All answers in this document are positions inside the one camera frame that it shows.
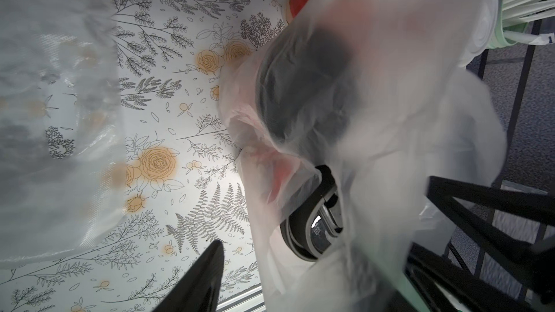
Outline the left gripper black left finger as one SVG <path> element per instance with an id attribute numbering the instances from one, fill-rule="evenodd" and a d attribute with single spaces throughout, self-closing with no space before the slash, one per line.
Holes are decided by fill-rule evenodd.
<path id="1" fill-rule="evenodd" d="M 224 247 L 213 241 L 153 312 L 214 312 L 224 270 Z"/>

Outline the red cup black lid front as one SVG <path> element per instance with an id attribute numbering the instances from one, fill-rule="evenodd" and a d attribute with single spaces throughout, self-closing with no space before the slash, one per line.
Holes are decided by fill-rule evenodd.
<path id="1" fill-rule="evenodd" d="M 322 180 L 287 219 L 280 232 L 287 247 L 304 261 L 316 261 L 343 231 L 337 186 L 327 166 L 317 168 Z"/>

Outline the red cup black lid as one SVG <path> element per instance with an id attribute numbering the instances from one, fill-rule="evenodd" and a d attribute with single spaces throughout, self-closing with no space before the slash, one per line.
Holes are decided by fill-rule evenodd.
<path id="1" fill-rule="evenodd" d="M 345 134 L 358 105 L 352 54 L 336 34 L 282 33 L 257 76 L 257 111 L 287 153 L 316 166 Z"/>
<path id="2" fill-rule="evenodd" d="M 317 168 L 322 180 L 287 219 L 280 232 L 287 247 L 304 261 L 316 261 L 343 231 L 337 186 L 327 166 Z"/>

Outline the clear plastic carrier bag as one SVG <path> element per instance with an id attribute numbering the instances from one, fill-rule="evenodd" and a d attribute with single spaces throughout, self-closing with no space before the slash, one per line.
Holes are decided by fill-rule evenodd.
<path id="1" fill-rule="evenodd" d="M 257 111 L 257 76 L 282 34 L 221 70 L 219 113 L 238 172 L 269 311 L 383 311 L 410 245 L 445 244 L 453 224 L 426 212 L 430 176 L 488 185 L 506 137 L 489 89 L 458 66 L 481 0 L 309 0 L 282 32 L 336 34 L 352 54 L 358 105 L 327 151 L 343 231 L 303 262 L 280 224 L 321 182 L 319 166 L 279 147 Z"/>

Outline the white wrapped straws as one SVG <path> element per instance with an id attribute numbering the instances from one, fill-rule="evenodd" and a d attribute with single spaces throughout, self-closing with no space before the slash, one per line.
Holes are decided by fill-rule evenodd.
<path id="1" fill-rule="evenodd" d="M 516 8 L 503 24 L 504 34 L 520 44 L 545 46 L 554 44 L 553 33 L 529 33 L 528 26 L 554 17 L 554 0 L 516 0 Z"/>

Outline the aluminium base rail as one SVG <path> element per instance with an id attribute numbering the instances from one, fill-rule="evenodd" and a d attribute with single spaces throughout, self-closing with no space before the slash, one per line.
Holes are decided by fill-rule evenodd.
<path id="1" fill-rule="evenodd" d="M 217 312 L 261 312 L 266 311 L 262 285 L 258 284 L 242 293 L 218 303 Z"/>

